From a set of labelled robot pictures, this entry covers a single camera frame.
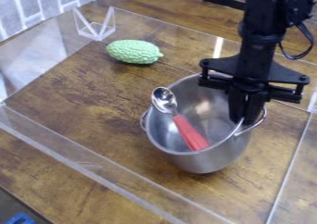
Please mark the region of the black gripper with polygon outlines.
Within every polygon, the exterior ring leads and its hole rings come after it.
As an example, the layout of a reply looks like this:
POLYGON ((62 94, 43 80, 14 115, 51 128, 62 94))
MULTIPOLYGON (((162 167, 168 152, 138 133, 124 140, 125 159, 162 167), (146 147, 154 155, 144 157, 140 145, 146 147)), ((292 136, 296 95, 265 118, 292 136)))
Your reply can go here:
POLYGON ((275 51, 272 45, 259 48, 243 44, 237 55, 200 62, 200 85, 229 91, 229 116, 235 123, 244 118, 244 124, 252 125, 272 99, 296 104, 303 100, 310 77, 279 64, 275 51))

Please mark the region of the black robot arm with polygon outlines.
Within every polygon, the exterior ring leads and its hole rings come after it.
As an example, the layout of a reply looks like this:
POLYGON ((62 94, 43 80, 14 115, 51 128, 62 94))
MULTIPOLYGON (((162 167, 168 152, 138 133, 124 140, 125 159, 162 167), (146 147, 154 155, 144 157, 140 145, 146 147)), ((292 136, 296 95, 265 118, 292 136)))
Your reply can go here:
POLYGON ((291 27, 315 40, 304 24, 314 5, 315 0, 245 0, 240 53, 200 62, 200 84, 228 93, 233 122, 253 124, 271 100, 302 102, 310 76, 276 63, 275 54, 291 27))

